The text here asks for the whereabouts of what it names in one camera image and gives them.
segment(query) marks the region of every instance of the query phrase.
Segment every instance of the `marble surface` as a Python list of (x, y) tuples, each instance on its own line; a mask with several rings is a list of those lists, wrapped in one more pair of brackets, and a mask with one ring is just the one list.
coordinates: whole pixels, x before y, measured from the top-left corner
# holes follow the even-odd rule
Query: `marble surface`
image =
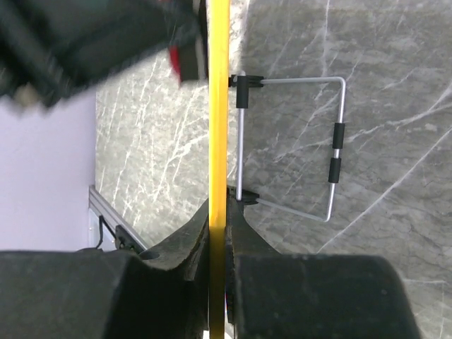
[[(343, 76), (343, 170), (329, 223), (265, 206), (246, 218), (285, 253), (385, 256), (425, 338), (452, 338), (452, 1), (237, 0), (231, 71)], [(338, 86), (251, 91), (244, 185), (322, 215)], [(166, 53), (98, 94), (97, 188), (149, 244), (208, 193), (205, 84), (179, 89)], [(231, 93), (230, 178), (237, 122)]]

